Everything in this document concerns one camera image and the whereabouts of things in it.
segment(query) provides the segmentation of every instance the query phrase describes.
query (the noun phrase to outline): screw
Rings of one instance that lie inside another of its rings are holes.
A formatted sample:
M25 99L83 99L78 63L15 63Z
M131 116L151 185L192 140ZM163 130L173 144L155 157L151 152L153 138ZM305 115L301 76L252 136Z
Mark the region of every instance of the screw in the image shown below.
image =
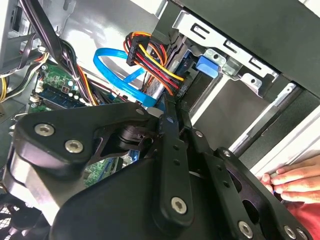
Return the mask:
M227 150L223 150L223 154L226 155L228 158L231 157L230 152L228 152Z
M304 231L302 231L300 228L297 228L296 231L298 232L298 234L303 238L303 240L308 240L307 235L304 233Z
M141 109L137 109L135 111L140 115L145 115L144 111L142 111Z
M72 154L79 154L84 150L84 146L78 140L69 140L65 144L65 149Z
M291 239L296 239L296 234L294 233L294 231L292 231L292 229L290 227L288 227L287 225L284 226L284 231L285 233L291 238Z
M49 124L43 124L43 123L35 126L34 131L43 137L48 137L55 133L55 129L53 126Z
M187 212L187 205L180 197L173 197L171 199L171 206L178 214L185 214Z
M247 239L252 239L254 237L254 233L252 232L251 227L245 221L240 221L238 223L238 227Z
M195 131L195 134L199 137L202 138L204 135L200 131Z

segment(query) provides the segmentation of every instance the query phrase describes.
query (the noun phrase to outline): metal bracket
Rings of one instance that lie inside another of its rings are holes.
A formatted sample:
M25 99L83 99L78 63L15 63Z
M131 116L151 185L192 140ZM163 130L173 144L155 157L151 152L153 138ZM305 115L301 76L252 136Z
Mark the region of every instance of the metal bracket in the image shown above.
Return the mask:
M172 28L178 29L181 34L185 35L201 46L218 48L222 52L228 54L230 57L239 61L250 70L257 73L262 78L264 78L267 74L274 76L274 78L277 78L279 75L273 69L263 64L251 54L232 43L231 40L225 38L213 28L203 23L201 20L185 10L180 12Z

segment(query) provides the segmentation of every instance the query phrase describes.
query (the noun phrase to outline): capacitor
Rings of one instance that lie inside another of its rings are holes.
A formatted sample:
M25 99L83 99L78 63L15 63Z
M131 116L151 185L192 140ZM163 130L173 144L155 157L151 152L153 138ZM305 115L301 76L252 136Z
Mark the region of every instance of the capacitor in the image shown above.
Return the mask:
M75 94L75 95L74 95L74 99L75 99L75 100L79 100L79 99L80 99L80 94L79 94L79 93Z
M69 95L69 97L72 98L74 95L76 95L76 93L77 92L75 90L71 90L68 95Z

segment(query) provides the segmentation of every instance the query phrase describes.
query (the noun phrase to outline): green circuit board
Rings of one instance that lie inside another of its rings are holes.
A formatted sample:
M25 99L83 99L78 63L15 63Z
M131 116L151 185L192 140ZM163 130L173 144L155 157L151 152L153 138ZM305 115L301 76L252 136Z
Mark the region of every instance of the green circuit board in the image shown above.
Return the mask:
M63 93L68 94L69 91L74 90L79 93L79 88L75 80L65 73L62 69L54 65L45 65L43 84L48 84Z
M107 158L88 166L85 169L87 178L84 185L88 188L112 174L113 164L116 158Z

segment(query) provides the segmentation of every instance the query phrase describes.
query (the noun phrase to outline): finger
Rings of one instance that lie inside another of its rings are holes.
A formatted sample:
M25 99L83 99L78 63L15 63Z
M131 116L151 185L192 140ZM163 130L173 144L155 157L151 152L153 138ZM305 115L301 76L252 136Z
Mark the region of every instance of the finger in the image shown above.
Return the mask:
M297 164L293 164L290 166L284 166L282 168L279 168L277 171L275 171L277 174L284 174L286 172L289 172L293 169L299 169L299 168L303 168L303 167L309 167L309 166L314 166L317 163L319 163L320 157L316 156L314 158L310 158L308 160L305 160L303 162L297 163Z
M269 190L270 193L274 194L274 188L271 185L267 184L267 185L264 185L264 186L266 187L266 189Z
M293 169L284 174L280 174L272 178L271 182L274 185L280 185L289 183L299 179L311 178L320 176L320 165L315 166L305 166L297 169Z
M304 178L285 184L274 186L274 190L278 194L283 192L311 192L320 190L320 176Z
M281 198L290 202L305 202L306 204L316 204L320 203L320 191L283 192L281 194Z
M270 184L270 175L269 174L263 174L262 178L261 178L261 182L266 185L266 184Z

